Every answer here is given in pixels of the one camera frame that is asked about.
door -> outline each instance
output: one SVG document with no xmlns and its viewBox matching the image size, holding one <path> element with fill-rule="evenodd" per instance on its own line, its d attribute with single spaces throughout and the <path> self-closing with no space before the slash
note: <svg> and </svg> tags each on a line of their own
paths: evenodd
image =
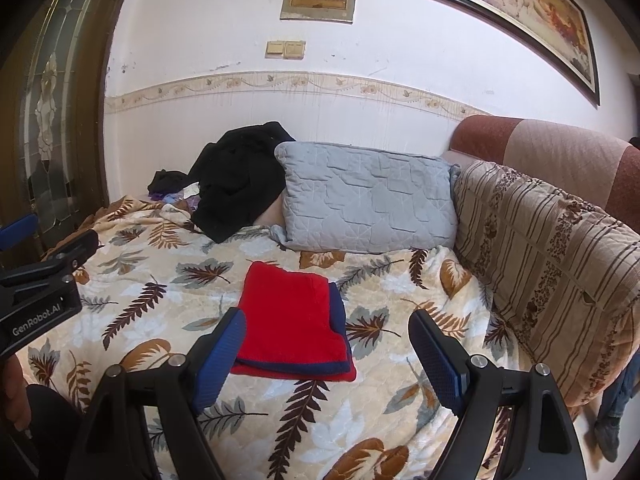
<svg viewBox="0 0 640 480">
<path fill-rule="evenodd" d="M 102 102 L 122 0 L 45 0 L 0 69 L 0 223 L 38 233 L 0 263 L 35 261 L 106 205 Z"/>
</svg>

wallpaper border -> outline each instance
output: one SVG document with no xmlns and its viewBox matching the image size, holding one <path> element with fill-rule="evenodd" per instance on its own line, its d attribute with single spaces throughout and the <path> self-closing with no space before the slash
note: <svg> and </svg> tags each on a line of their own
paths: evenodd
<svg viewBox="0 0 640 480">
<path fill-rule="evenodd" d="M 347 96 L 406 106 L 457 121 L 472 115 L 490 115 L 478 108 L 417 88 L 365 77 L 293 71 L 235 72 L 169 81 L 121 96 L 107 97 L 104 100 L 104 112 L 113 114 L 199 95 L 244 92 Z"/>
</svg>

bolt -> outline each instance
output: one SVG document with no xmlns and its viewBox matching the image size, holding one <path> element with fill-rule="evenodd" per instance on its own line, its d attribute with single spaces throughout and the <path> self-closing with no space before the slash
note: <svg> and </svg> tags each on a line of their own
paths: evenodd
<svg viewBox="0 0 640 480">
<path fill-rule="evenodd" d="M 484 368 L 489 364 L 489 361 L 483 355 L 474 355 L 471 357 L 471 364 L 476 368 Z"/>
<path fill-rule="evenodd" d="M 169 366 L 182 366 L 187 361 L 187 358 L 182 354 L 176 354 L 169 357 Z"/>
<path fill-rule="evenodd" d="M 105 374 L 107 374 L 107 377 L 117 377 L 120 375 L 121 371 L 122 367 L 120 365 L 111 365 L 109 368 L 107 368 Z"/>
<path fill-rule="evenodd" d="M 544 363 L 538 363 L 536 365 L 536 371 L 542 376 L 548 376 L 551 373 L 551 368 L 549 368 Z"/>
</svg>

floor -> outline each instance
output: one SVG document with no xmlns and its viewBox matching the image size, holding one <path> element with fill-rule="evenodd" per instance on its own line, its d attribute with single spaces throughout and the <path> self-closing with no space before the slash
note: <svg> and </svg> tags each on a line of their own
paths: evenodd
<svg viewBox="0 0 640 480">
<path fill-rule="evenodd" d="M 620 423 L 618 459 L 614 463 L 604 459 L 593 436 L 593 423 L 599 407 L 600 399 L 586 406 L 574 426 L 580 440 L 588 480 L 613 480 L 640 441 L 640 394 L 633 397 L 626 406 L 625 416 Z"/>
</svg>

red cloth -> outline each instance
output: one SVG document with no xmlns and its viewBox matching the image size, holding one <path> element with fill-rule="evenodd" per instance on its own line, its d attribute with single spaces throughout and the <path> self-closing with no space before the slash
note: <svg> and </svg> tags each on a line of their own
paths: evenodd
<svg viewBox="0 0 640 480">
<path fill-rule="evenodd" d="M 254 262 L 244 279 L 238 307 L 246 317 L 246 336 L 238 360 L 302 369 L 305 365 L 348 362 L 350 370 L 307 375 L 306 370 L 273 371 L 237 362 L 232 373 L 281 379 L 354 379 L 345 339 L 329 324 L 329 286 L 323 276 Z"/>
</svg>

